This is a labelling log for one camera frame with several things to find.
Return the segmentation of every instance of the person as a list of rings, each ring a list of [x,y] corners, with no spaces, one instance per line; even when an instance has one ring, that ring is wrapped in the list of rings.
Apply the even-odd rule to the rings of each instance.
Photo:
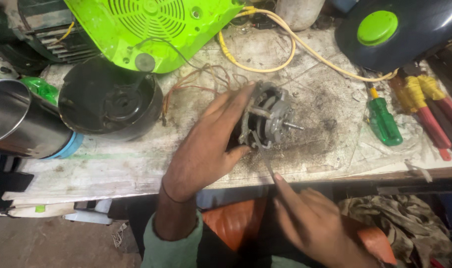
[[[142,268],[197,266],[204,225],[195,193],[228,174],[251,152],[245,145],[226,152],[226,146],[254,87],[250,82],[237,92],[219,95],[179,146],[162,179],[157,210],[146,226]],[[339,209],[331,200],[312,189],[297,194],[279,174],[274,181],[279,193],[274,199],[277,220],[301,253],[328,268],[381,267],[346,235]],[[276,257],[271,267],[307,266]]]

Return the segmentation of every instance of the green screwdriver handle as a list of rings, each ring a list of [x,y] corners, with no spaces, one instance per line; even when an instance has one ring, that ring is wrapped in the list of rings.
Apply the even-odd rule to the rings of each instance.
[[[403,138],[395,119],[386,108],[384,98],[376,98],[368,103],[371,111],[370,126],[375,135],[387,146],[396,146],[403,143]]]

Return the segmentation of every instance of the white bottle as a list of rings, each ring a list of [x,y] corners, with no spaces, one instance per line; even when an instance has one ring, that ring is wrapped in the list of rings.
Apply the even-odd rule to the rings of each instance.
[[[277,0],[276,14],[294,32],[303,31],[317,20],[325,0]]]

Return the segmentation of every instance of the motor shaft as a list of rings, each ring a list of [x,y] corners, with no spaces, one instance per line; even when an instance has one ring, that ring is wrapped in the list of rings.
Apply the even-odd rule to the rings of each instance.
[[[301,126],[298,126],[298,125],[295,125],[295,124],[292,124],[292,123],[289,123],[289,122],[284,122],[284,123],[282,123],[282,125],[288,126],[290,128],[298,129],[298,130],[305,130],[306,129],[304,127],[301,127]]]

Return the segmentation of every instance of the hand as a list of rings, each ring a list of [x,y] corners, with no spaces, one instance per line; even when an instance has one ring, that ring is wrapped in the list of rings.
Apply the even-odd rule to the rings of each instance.
[[[274,179],[279,223],[295,247],[329,268],[380,267],[346,235],[340,211],[331,200],[311,188],[296,194],[281,175]]]
[[[171,199],[188,200],[228,174],[251,151],[243,145],[226,152],[226,146],[254,88],[255,82],[250,82],[238,92],[227,91],[206,108],[176,151],[163,177],[163,190]]]

